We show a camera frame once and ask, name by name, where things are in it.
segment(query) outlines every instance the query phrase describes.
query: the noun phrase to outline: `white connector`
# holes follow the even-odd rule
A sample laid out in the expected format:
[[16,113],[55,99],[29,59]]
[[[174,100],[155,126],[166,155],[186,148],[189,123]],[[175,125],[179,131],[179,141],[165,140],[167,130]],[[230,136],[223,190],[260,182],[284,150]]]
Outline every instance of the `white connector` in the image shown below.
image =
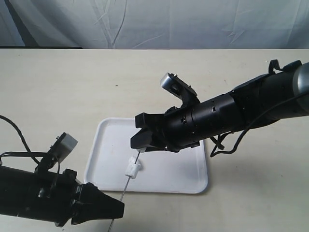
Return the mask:
[[129,159],[129,165],[126,168],[126,176],[131,177],[132,179],[135,179],[135,177],[137,176],[137,173],[139,172],[139,170],[142,169],[141,163],[139,160],[136,160],[136,157],[131,157]]

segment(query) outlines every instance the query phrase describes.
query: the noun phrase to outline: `white curtain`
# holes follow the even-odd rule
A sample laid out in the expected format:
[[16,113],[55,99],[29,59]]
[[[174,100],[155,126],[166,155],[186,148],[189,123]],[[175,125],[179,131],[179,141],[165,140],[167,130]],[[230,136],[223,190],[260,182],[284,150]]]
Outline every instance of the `white curtain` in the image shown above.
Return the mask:
[[10,2],[40,46],[309,48],[308,0]]

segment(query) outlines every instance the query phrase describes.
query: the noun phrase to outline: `white table surface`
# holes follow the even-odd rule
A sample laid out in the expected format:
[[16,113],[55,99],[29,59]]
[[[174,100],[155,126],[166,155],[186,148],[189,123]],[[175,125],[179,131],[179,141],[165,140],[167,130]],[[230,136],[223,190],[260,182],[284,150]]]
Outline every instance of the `white table surface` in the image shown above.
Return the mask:
[[[79,143],[61,165],[83,173],[98,123],[107,117],[162,113],[180,101],[159,81],[173,72],[204,101],[267,73],[308,50],[0,50],[0,114],[22,130],[29,147],[47,151],[63,131]],[[281,120],[250,131],[234,155],[208,159],[210,184],[200,195],[128,193],[114,232],[308,231],[309,118]],[[23,150],[0,122],[0,151]],[[236,139],[226,140],[227,148]],[[208,156],[212,144],[207,141]],[[27,158],[4,165],[33,171]],[[110,193],[119,198],[119,193]],[[105,232],[109,220],[62,229],[53,223],[0,216],[1,231]]]

